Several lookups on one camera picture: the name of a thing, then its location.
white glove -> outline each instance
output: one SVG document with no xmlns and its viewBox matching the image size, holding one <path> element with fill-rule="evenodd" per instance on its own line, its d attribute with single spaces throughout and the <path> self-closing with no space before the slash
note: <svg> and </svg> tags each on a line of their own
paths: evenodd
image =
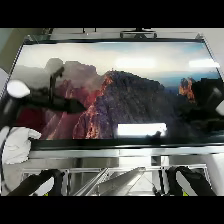
<svg viewBox="0 0 224 224">
<path fill-rule="evenodd" d="M 41 134 L 33 129 L 25 127 L 12 128 L 2 155 L 2 163 L 14 164 L 28 160 L 31 141 L 28 138 L 39 139 Z"/>
</svg>

floor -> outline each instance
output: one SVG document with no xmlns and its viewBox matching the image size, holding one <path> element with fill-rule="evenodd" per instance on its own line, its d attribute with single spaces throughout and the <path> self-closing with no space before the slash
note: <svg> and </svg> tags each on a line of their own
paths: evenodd
<svg viewBox="0 0 224 224">
<path fill-rule="evenodd" d="M 119 32 L 121 30 L 130 30 L 132 28 L 118 28 L 118 29 L 108 29 L 108 28 L 97 28 L 97 32 Z M 210 47 L 220 63 L 221 68 L 224 68 L 224 29 L 161 29 L 153 28 L 156 31 L 198 31 L 203 32 L 207 37 Z M 93 28 L 86 28 L 86 32 L 93 32 Z M 82 28 L 55 28 L 53 34 L 58 33 L 81 33 Z M 199 164 L 206 163 L 208 166 L 208 171 L 212 183 L 212 187 L 216 194 L 224 195 L 224 177 L 222 175 L 224 171 L 224 154 L 218 155 L 194 155 L 194 156 L 172 156 L 163 157 L 161 159 L 162 165 L 184 165 L 184 164 Z M 22 164 L 15 165 L 4 165 L 4 172 L 6 182 L 11 189 L 19 185 L 22 169 L 24 168 L 71 168 L 80 165 L 80 160 L 77 159 L 30 159 Z M 108 159 L 91 159 L 87 158 L 82 160 L 82 167 L 114 167 L 114 166 L 130 166 L 130 164 L 135 164 L 135 166 L 150 166 L 153 164 L 153 160 L 149 157 L 141 158 L 108 158 Z"/>
</svg>

sky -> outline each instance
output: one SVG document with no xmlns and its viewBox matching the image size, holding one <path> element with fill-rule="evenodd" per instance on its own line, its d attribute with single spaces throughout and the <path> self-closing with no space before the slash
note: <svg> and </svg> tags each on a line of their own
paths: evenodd
<svg viewBox="0 0 224 224">
<path fill-rule="evenodd" d="M 99 75 L 108 70 L 131 72 L 140 77 L 174 72 L 216 72 L 215 68 L 190 67 L 189 62 L 211 59 L 203 43 L 106 42 L 25 45 L 16 65 L 45 68 L 51 58 L 94 65 Z"/>
</svg>

display panel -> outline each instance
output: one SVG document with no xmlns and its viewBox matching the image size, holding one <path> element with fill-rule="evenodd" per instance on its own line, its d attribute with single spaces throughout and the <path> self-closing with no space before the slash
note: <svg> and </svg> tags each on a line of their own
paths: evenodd
<svg viewBox="0 0 224 224">
<path fill-rule="evenodd" d="M 200 138 L 207 129 L 186 119 L 198 106 L 192 84 L 222 85 L 207 47 L 200 42 L 101 42 L 24 45 L 12 79 L 49 87 L 64 66 L 55 94 L 76 98 L 80 114 L 24 108 L 17 125 L 43 140 L 117 139 L 156 135 Z"/>
</svg>

tv screen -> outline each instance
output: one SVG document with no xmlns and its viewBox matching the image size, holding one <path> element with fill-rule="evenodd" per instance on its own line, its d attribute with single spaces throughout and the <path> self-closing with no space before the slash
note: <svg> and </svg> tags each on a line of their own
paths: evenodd
<svg viewBox="0 0 224 224">
<path fill-rule="evenodd" d="M 11 78 L 49 87 L 61 66 L 55 94 L 76 98 L 87 110 L 24 108 L 16 125 L 39 131 L 43 140 L 204 136 L 182 109 L 198 105 L 193 83 L 222 85 L 206 45 L 187 40 L 24 45 Z"/>
</svg>

